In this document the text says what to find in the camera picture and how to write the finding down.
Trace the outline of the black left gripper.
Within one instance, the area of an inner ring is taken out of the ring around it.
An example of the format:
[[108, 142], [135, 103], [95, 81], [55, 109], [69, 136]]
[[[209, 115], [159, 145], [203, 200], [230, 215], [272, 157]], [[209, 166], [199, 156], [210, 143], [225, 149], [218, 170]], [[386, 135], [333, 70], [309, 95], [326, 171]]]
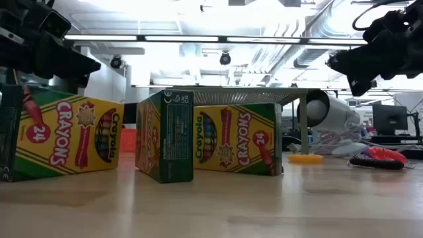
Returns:
[[70, 49], [52, 53], [47, 60], [46, 69], [36, 67], [31, 48], [24, 40], [9, 31], [1, 31], [1, 67], [7, 67], [49, 79], [50, 73], [78, 88], [86, 88], [91, 73], [98, 71], [101, 64]]

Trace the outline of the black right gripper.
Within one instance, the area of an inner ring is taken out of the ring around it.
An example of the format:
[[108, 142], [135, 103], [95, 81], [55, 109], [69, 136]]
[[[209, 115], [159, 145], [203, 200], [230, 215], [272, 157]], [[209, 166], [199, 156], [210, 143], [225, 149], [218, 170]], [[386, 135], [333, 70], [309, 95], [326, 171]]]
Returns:
[[411, 21], [406, 11], [389, 11], [364, 30], [365, 46], [353, 49], [351, 57], [349, 52], [329, 55], [327, 66], [341, 74], [350, 74], [347, 80], [354, 97], [368, 92], [377, 76], [392, 79], [404, 75], [410, 79], [412, 70], [407, 59], [409, 37], [406, 32]]

